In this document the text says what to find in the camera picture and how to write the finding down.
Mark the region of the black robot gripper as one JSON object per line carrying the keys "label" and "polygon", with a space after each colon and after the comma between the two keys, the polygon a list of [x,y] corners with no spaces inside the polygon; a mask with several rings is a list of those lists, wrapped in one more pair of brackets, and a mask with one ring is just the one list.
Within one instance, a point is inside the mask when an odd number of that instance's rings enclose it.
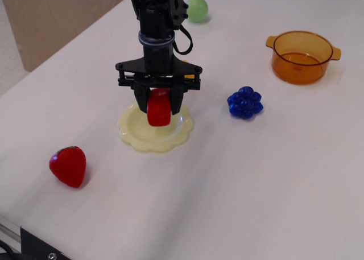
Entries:
{"label": "black robot gripper", "polygon": [[199,90],[202,68],[195,66],[194,79],[185,79],[183,61],[173,52],[173,46],[156,49],[144,47],[144,56],[115,65],[119,72],[118,83],[134,90],[134,96],[139,109],[147,113],[150,88],[170,88],[170,103],[172,114],[180,112],[184,92]]}

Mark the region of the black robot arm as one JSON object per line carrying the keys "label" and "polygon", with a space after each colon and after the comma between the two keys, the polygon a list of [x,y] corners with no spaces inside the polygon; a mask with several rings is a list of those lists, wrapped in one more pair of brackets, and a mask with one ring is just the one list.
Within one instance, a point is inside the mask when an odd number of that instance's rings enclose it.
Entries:
{"label": "black robot arm", "polygon": [[187,38],[191,35],[182,23],[188,18],[188,5],[183,0],[131,0],[139,20],[139,42],[143,57],[116,64],[120,86],[129,86],[141,111],[153,88],[169,89],[172,114],[182,106],[184,93],[200,89],[202,68],[176,57],[180,53],[175,42],[175,31]]}

